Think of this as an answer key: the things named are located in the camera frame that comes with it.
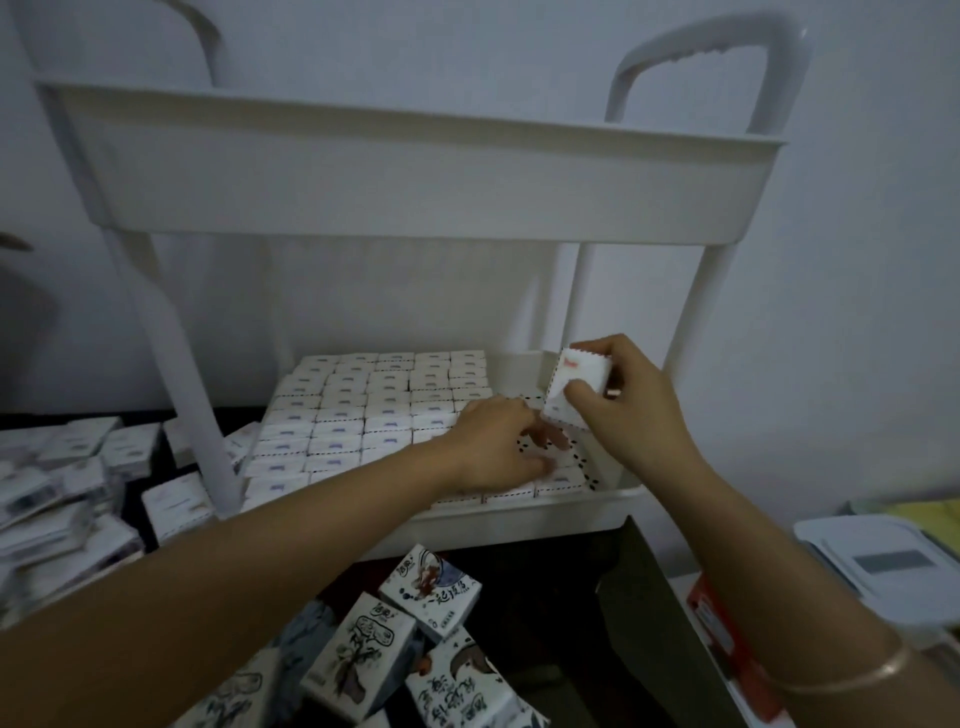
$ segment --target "white plastic cart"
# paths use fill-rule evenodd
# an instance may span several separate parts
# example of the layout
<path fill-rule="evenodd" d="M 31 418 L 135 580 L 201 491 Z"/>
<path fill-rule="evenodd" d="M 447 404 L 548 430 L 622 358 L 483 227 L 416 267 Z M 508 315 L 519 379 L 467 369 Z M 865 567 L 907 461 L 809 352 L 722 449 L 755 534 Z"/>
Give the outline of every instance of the white plastic cart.
<path fill-rule="evenodd" d="M 216 26 L 172 2 L 223 80 Z M 747 133 L 708 136 L 619 126 L 636 77 L 696 53 L 760 46 L 767 65 Z M 242 233 L 579 245 L 563 341 L 596 245 L 697 245 L 703 258 L 666 356 L 684 370 L 735 245 L 746 233 L 809 64 L 803 28 L 783 12 L 724 15 L 649 40 L 616 69 L 606 123 L 341 107 L 214 87 L 174 89 L 41 75 L 37 91 L 90 220 L 103 230 L 156 364 L 222 517 L 243 483 L 178 312 L 152 233 Z M 281 371 L 292 347 L 274 316 Z M 490 354 L 495 391 L 537 398 L 549 352 Z M 419 541 L 443 549 L 616 528 L 646 491 L 587 436 L 595 491 L 432 509 L 369 557 Z"/>

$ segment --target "cart leg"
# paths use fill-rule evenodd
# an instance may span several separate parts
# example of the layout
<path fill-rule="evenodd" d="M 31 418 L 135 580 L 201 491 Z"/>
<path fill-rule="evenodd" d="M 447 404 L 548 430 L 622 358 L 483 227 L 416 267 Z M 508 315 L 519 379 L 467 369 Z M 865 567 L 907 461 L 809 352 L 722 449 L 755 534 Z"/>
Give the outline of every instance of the cart leg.
<path fill-rule="evenodd" d="M 697 273 L 690 285 L 690 292 L 686 294 L 684 310 L 673 333 L 673 341 L 670 342 L 670 348 L 663 359 L 663 370 L 675 387 L 680 386 L 686 374 L 686 368 L 707 327 L 710 312 L 720 295 L 720 288 L 735 254 L 735 245 L 704 249 Z"/>
<path fill-rule="evenodd" d="M 573 339 L 573 321 L 577 313 L 584 307 L 584 296 L 587 291 L 587 279 L 593 265 L 595 243 L 577 243 L 577 260 L 573 267 L 573 281 L 570 283 L 570 295 L 567 298 L 566 315 L 564 316 L 564 333 L 560 342 L 560 349 L 570 346 Z"/>
<path fill-rule="evenodd" d="M 267 274 L 267 298 L 270 308 L 270 339 L 274 345 L 274 362 L 277 380 L 294 371 L 297 358 L 287 327 L 286 309 L 283 305 L 283 286 L 280 285 L 281 250 L 278 243 L 269 237 L 261 237 L 260 254 L 263 256 Z"/>
<path fill-rule="evenodd" d="M 154 352 L 160 377 L 204 475 L 204 484 L 221 517 L 240 510 L 240 480 L 224 448 L 204 383 L 190 351 L 177 309 L 163 288 L 153 241 L 143 232 L 104 230 L 120 278 Z"/>

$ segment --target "cart handle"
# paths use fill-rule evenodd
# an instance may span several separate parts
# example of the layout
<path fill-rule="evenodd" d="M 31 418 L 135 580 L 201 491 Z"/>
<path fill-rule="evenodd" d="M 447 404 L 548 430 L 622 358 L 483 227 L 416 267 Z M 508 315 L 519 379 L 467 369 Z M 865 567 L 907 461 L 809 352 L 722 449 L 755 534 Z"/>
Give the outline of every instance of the cart handle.
<path fill-rule="evenodd" d="M 157 2 L 166 5 L 190 24 L 204 51 L 210 83 L 214 87 L 227 85 L 227 46 L 224 44 L 224 38 L 217 24 L 208 15 L 183 0 L 157 0 Z"/>
<path fill-rule="evenodd" d="M 640 43 L 616 68 L 605 120 L 623 121 L 627 96 L 636 77 L 648 68 L 697 53 L 725 53 L 760 46 L 767 52 L 763 84 L 756 97 L 748 133 L 779 134 L 786 125 L 810 65 L 813 43 L 790 12 L 736 12 L 700 20 Z"/>

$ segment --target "finger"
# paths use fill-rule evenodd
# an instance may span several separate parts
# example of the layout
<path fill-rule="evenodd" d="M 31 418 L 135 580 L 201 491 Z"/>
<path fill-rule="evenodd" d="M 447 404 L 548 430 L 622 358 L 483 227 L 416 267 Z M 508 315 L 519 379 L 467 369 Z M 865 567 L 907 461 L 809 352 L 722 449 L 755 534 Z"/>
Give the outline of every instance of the finger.
<path fill-rule="evenodd" d="M 527 406 L 527 403 L 521 398 L 515 398 L 510 400 L 511 404 L 511 418 L 512 422 L 515 424 L 516 431 L 519 434 L 527 432 L 534 428 L 534 425 L 537 424 L 538 416 L 537 410 L 530 409 Z"/>
<path fill-rule="evenodd" d="M 571 344 L 571 348 L 584 352 L 593 352 L 609 356 L 613 360 L 611 379 L 619 385 L 637 376 L 643 376 L 651 370 L 657 371 L 657 366 L 647 358 L 640 348 L 623 333 L 605 336 L 602 339 L 583 341 Z"/>
<path fill-rule="evenodd" d="M 560 449 L 570 449 L 570 441 L 566 439 L 564 431 L 559 427 L 543 420 L 540 420 L 540 427 L 543 429 L 543 433 L 550 438 L 551 443 Z"/>
<path fill-rule="evenodd" d="M 530 435 L 530 439 L 541 448 L 545 448 L 547 441 L 549 441 L 559 449 L 570 449 L 570 443 L 566 439 L 564 431 L 543 420 L 540 413 L 538 413 L 536 423 L 524 434 Z"/>
<path fill-rule="evenodd" d="M 546 432 L 540 427 L 533 427 L 528 429 L 526 432 L 530 436 L 530 439 L 534 441 L 534 445 L 538 448 L 546 449 Z"/>
<path fill-rule="evenodd" d="M 468 402 L 467 406 L 464 407 L 464 411 L 460 413 L 460 417 L 463 417 L 464 415 L 468 415 L 470 412 L 472 412 L 479 406 L 480 406 L 480 400 L 474 400 L 472 402 Z"/>
<path fill-rule="evenodd" d="M 594 424 L 599 423 L 604 414 L 610 411 L 608 407 L 615 406 L 611 401 L 605 400 L 594 392 L 582 379 L 574 379 L 567 384 L 564 388 L 564 396 L 587 421 L 590 429 L 593 429 Z"/>
<path fill-rule="evenodd" d="M 518 455 L 516 464 L 517 485 L 529 483 L 553 473 L 557 463 L 542 455 Z"/>

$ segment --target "hand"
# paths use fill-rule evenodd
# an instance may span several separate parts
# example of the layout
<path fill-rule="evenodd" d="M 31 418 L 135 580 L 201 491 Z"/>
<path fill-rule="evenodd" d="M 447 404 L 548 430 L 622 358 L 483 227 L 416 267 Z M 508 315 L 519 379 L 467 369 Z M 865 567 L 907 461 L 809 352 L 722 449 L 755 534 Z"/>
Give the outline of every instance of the hand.
<path fill-rule="evenodd" d="M 649 484 L 674 477 L 685 465 L 702 462 L 673 384 L 634 342 L 619 333 L 570 347 L 613 359 L 610 386 L 620 389 L 615 400 L 598 395 L 580 379 L 567 384 L 564 394 L 620 464 Z"/>
<path fill-rule="evenodd" d="M 570 447 L 564 434 L 541 420 L 526 402 L 499 395 L 472 401 L 449 432 L 428 444 L 456 464 L 456 490 L 499 493 L 543 477 L 555 467 L 545 455 L 521 454 L 516 446 L 521 435 L 530 435 L 541 448 L 548 439 L 560 449 Z"/>

